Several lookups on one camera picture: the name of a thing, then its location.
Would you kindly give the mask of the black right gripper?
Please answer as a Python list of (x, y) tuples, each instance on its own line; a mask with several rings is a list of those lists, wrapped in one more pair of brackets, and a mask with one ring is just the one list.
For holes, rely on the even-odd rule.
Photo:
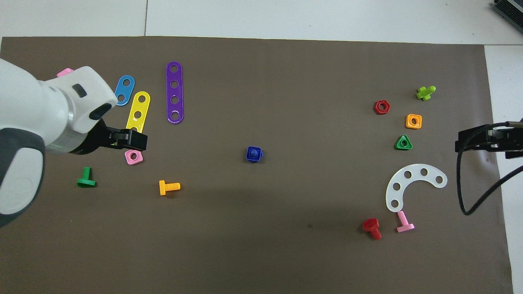
[(523, 157), (523, 122), (506, 121), (492, 125), (479, 125), (458, 132), (456, 153), (465, 143), (463, 151), (488, 149), (491, 152), (505, 152), (506, 159)]

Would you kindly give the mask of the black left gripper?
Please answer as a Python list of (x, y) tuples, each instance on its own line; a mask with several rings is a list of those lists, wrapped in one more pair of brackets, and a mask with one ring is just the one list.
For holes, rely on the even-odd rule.
[(79, 156), (94, 152), (99, 147), (110, 149), (123, 149), (119, 145), (119, 140), (125, 138), (125, 148), (134, 150), (146, 150), (148, 143), (148, 136), (133, 129), (117, 129), (108, 127), (104, 119), (94, 125), (94, 127), (87, 133), (83, 142), (75, 149), (70, 151), (71, 154)]

